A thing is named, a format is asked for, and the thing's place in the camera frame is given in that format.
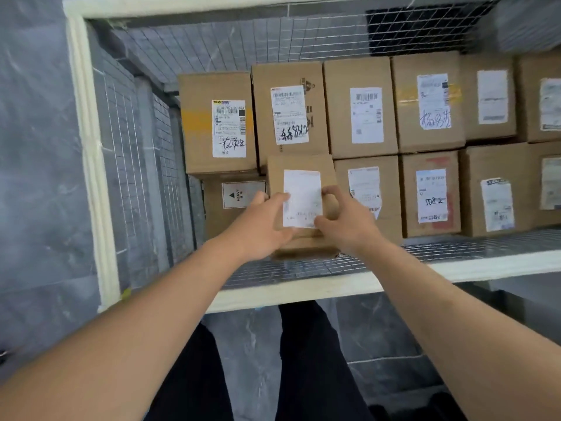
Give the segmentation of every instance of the person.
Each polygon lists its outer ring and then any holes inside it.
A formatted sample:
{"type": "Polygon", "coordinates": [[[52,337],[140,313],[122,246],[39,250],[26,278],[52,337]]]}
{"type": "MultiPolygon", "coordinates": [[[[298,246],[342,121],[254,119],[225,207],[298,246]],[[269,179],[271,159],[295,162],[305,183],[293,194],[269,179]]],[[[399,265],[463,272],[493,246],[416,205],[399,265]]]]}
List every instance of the person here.
{"type": "MultiPolygon", "coordinates": [[[[374,272],[468,419],[561,419],[560,347],[391,244],[337,186],[323,191],[340,215],[316,226],[374,272]]],[[[293,229],[273,227],[289,197],[257,194],[221,235],[20,369],[0,389],[0,417],[233,419],[214,339],[199,321],[239,266],[291,239],[293,229]]],[[[325,313],[314,302],[280,311],[277,420],[372,419],[325,313]]]]}

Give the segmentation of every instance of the leg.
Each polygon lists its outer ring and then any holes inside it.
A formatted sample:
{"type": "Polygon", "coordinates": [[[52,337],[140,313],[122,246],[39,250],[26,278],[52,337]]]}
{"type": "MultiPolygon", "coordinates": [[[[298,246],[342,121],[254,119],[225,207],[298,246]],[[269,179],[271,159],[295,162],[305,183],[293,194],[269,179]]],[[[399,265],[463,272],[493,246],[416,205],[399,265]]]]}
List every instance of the leg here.
{"type": "Polygon", "coordinates": [[[315,301],[284,304],[279,310],[283,333],[277,421],[372,421],[325,312],[315,301]]]}
{"type": "Polygon", "coordinates": [[[145,421],[233,421],[212,333],[199,324],[158,390],[145,421]]]}

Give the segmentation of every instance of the cardboard box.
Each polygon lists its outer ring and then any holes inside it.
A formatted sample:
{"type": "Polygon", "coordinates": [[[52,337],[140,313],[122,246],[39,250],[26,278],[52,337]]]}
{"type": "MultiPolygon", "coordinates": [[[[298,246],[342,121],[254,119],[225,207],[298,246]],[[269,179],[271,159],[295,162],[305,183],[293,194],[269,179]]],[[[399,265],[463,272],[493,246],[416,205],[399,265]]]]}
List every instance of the cardboard box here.
{"type": "Polygon", "coordinates": [[[207,176],[202,183],[207,239],[225,231],[246,209],[257,191],[266,191],[265,177],[260,177],[257,172],[207,176]]]}
{"type": "Polygon", "coordinates": [[[284,191],[291,194],[283,211],[278,213],[276,227],[297,227],[294,239],[276,251],[274,257],[335,257],[339,250],[313,226],[313,219],[320,213],[330,219],[336,219],[339,215],[339,204],[333,195],[321,196],[322,187],[337,184],[331,155],[271,156],[267,181],[271,195],[284,191]]]}
{"type": "Polygon", "coordinates": [[[529,174],[534,226],[561,225],[561,142],[530,145],[529,174]]]}
{"type": "Polygon", "coordinates": [[[519,136],[528,142],[561,139],[561,53],[522,55],[515,75],[519,136]]]}
{"type": "Polygon", "coordinates": [[[256,64],[251,68],[251,76],[254,85],[260,166],[265,167],[267,159],[272,155],[329,154],[321,63],[256,64]],[[297,88],[280,88],[292,86],[297,88]],[[276,104],[276,112],[280,112],[276,115],[278,124],[294,122],[292,125],[279,125],[278,140],[273,120],[272,89],[278,89],[274,92],[278,96],[275,97],[278,104],[284,103],[284,107],[276,104]],[[301,100],[301,89],[304,92],[304,101],[301,100]],[[290,109],[295,115],[291,117],[288,116],[287,103],[293,103],[290,109]]]}
{"type": "Polygon", "coordinates": [[[402,155],[404,235],[459,233],[458,151],[402,155]]]}
{"type": "Polygon", "coordinates": [[[177,79],[187,173],[201,177],[255,170],[257,156],[249,73],[187,74],[177,79]]]}
{"type": "Polygon", "coordinates": [[[463,147],[458,52],[395,56],[392,74],[399,152],[463,147]]]}
{"type": "Polygon", "coordinates": [[[396,154],[389,57],[326,61],[323,73],[333,159],[396,154]]]}
{"type": "Polygon", "coordinates": [[[340,188],[368,206],[382,234],[400,245],[403,232],[397,156],[341,159],[335,161],[335,173],[340,188]]]}
{"type": "Polygon", "coordinates": [[[460,56],[466,140],[516,134],[514,62],[505,54],[460,56]]]}
{"type": "Polygon", "coordinates": [[[462,233],[494,236],[529,230],[529,146],[487,145],[460,151],[462,233]]]}

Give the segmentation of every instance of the person's left hand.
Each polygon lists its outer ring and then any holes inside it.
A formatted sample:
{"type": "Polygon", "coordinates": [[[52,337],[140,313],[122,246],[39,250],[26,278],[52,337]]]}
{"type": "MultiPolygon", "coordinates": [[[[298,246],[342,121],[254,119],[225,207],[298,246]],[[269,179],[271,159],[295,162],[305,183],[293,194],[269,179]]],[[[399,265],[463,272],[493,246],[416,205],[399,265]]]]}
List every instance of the person's left hand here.
{"type": "Polygon", "coordinates": [[[260,260],[292,239],[296,229],[274,228],[274,221],[290,194],[277,193],[270,199],[259,191],[246,210],[217,238],[240,255],[241,262],[260,260]]]}

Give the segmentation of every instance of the blank white label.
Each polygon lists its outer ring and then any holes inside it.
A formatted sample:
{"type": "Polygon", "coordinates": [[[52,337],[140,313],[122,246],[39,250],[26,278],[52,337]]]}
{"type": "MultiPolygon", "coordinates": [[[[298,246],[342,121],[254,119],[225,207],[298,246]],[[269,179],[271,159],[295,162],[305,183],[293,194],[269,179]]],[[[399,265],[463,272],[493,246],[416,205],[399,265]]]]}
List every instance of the blank white label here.
{"type": "Polygon", "coordinates": [[[561,78],[542,78],[540,130],[561,131],[561,78]]]}
{"type": "Polygon", "coordinates": [[[272,88],[271,103],[277,145],[308,142],[304,86],[272,88]]]}
{"type": "Polygon", "coordinates": [[[282,225],[315,228],[314,219],[323,213],[320,172],[284,170],[284,192],[290,199],[283,206],[282,225]]]}
{"type": "Polygon", "coordinates": [[[540,209],[561,209],[561,158],[541,160],[540,209]]]}
{"type": "Polygon", "coordinates": [[[384,141],[381,87],[351,89],[351,140],[353,143],[384,141]]]}
{"type": "Polygon", "coordinates": [[[448,220],[446,169],[417,171],[417,212],[419,223],[448,220]]]}
{"type": "Polygon", "coordinates": [[[480,124],[508,121],[508,79],[506,70],[477,71],[477,109],[480,124]]]}
{"type": "Polygon", "coordinates": [[[417,92],[421,128],[451,128],[448,74],[417,75],[417,92]]]}
{"type": "Polygon", "coordinates": [[[362,205],[367,206],[376,220],[382,209],[380,193],[380,169],[378,167],[354,168],[348,170],[351,195],[362,205]]]}
{"type": "Polygon", "coordinates": [[[246,157],[245,100],[212,101],[212,156],[246,157]]]}
{"type": "Polygon", "coordinates": [[[487,232],[512,229],[515,226],[512,189],[508,180],[500,177],[481,180],[481,196],[487,232]]]}
{"type": "Polygon", "coordinates": [[[247,207],[258,191],[266,191],[264,181],[222,183],[222,208],[247,207]]]}

